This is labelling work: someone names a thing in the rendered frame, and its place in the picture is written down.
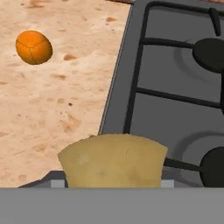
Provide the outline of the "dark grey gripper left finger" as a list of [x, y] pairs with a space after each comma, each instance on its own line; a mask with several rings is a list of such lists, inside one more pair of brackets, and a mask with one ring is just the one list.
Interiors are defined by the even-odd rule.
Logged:
[[21, 185], [21, 188], [68, 188], [66, 175], [63, 171], [49, 171], [42, 179]]

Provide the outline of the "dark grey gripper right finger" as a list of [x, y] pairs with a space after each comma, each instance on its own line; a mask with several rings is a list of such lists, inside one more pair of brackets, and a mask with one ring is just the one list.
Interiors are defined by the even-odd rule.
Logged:
[[161, 186], [163, 188], [190, 188], [202, 187], [203, 185], [200, 180], [187, 180], [178, 169], [164, 167]]

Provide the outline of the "orange round fruit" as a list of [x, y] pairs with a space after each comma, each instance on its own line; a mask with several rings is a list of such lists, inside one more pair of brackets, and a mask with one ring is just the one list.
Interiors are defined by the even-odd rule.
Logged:
[[40, 65], [53, 55], [53, 47], [48, 38], [38, 31], [23, 31], [17, 36], [18, 56], [27, 64]]

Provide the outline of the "grey hob with black grates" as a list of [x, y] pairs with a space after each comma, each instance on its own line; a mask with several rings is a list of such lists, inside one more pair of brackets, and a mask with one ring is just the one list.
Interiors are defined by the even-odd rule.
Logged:
[[165, 145], [174, 186], [224, 187], [224, 4], [133, 0], [100, 132]]

